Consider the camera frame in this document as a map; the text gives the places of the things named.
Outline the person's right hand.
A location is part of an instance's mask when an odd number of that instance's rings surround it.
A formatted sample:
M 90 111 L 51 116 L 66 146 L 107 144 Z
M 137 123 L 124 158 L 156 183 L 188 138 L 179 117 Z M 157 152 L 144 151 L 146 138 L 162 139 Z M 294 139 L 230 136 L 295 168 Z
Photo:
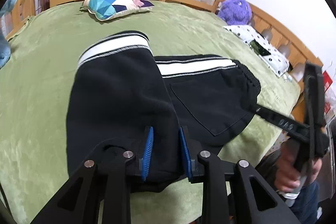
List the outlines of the person's right hand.
M 298 170 L 293 167 L 295 161 L 294 153 L 288 145 L 289 140 L 281 145 L 280 157 L 276 161 L 276 176 L 274 186 L 281 192 L 293 192 L 300 186 L 301 175 Z

